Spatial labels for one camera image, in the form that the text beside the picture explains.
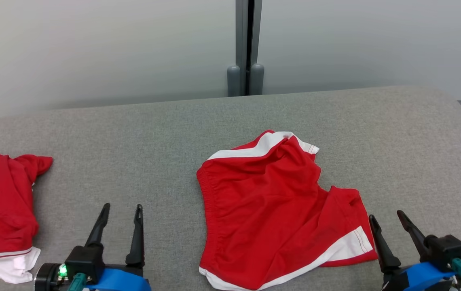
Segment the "white cloth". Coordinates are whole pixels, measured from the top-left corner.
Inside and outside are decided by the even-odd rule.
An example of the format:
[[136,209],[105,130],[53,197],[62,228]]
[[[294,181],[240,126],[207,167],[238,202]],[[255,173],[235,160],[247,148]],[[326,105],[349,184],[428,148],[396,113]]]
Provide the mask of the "white cloth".
[[40,249],[31,247],[29,250],[0,253],[0,279],[7,283],[25,283],[33,280],[29,273],[40,255]]

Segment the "white wall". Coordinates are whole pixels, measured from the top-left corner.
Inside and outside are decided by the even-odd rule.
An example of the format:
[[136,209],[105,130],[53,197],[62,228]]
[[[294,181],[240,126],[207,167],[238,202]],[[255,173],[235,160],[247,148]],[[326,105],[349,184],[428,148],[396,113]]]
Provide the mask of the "white wall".
[[264,94],[414,84],[461,100],[461,0],[264,0]]
[[0,0],[0,116],[226,96],[234,0]]

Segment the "red shorts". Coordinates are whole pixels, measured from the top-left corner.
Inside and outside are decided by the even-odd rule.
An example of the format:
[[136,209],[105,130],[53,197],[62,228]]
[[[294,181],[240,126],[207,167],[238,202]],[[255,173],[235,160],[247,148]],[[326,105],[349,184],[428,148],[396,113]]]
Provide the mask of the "red shorts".
[[315,267],[377,259],[358,190],[317,184],[318,150],[291,132],[266,131],[202,164],[199,271],[214,288],[265,289]]

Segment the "gray fabric surface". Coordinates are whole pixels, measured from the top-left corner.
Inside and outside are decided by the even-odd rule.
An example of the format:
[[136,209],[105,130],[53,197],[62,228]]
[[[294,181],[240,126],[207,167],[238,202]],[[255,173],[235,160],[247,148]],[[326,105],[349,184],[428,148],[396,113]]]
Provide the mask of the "gray fabric surface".
[[[205,244],[195,172],[210,155],[266,129],[321,148],[323,188],[357,188],[403,264],[419,256],[396,210],[425,234],[461,239],[461,106],[442,92],[388,87],[38,112],[0,119],[0,153],[49,155],[34,202],[42,249],[35,269],[84,243],[112,203],[107,263],[123,263],[132,215],[144,206],[146,266],[154,291],[211,290],[198,265]],[[372,261],[310,271],[272,291],[381,287]],[[0,290],[29,290],[31,284]]]

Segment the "red cloth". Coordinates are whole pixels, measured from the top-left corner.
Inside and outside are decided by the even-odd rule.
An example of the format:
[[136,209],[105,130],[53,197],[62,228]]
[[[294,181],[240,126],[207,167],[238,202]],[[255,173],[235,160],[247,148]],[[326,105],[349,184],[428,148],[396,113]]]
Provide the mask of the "red cloth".
[[38,223],[33,215],[32,184],[53,158],[0,155],[0,253],[28,250]]
[[213,287],[264,289],[317,266],[377,259],[358,190],[317,184],[318,150],[290,132],[266,131],[203,163],[207,241],[199,271]]

